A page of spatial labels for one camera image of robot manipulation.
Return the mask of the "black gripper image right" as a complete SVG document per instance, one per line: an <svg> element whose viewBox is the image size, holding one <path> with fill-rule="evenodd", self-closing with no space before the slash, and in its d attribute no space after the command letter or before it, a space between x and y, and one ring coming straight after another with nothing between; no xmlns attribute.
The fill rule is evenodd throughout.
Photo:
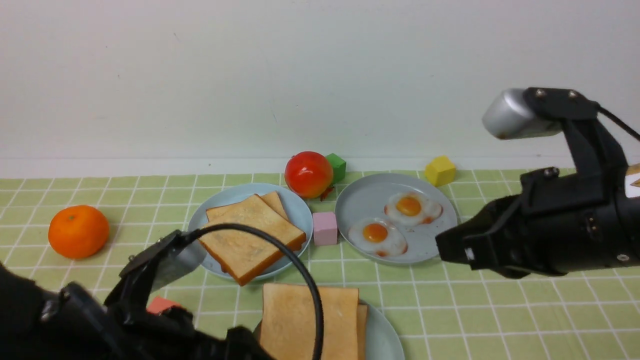
<svg viewBox="0 0 640 360"><path fill-rule="evenodd" d="M444 262L520 280L530 274L624 268L626 169L602 178L560 176L555 167L521 175L520 194L487 203L468 221L435 237Z"/></svg>

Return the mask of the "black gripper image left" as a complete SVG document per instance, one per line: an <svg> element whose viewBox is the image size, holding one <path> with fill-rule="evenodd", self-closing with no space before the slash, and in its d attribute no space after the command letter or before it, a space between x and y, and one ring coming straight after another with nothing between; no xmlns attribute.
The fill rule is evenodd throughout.
<svg viewBox="0 0 640 360"><path fill-rule="evenodd" d="M107 308L123 337L113 360L270 360L254 333L234 326L224 338L197 330L194 315L181 306L159 314L130 305Z"/></svg>

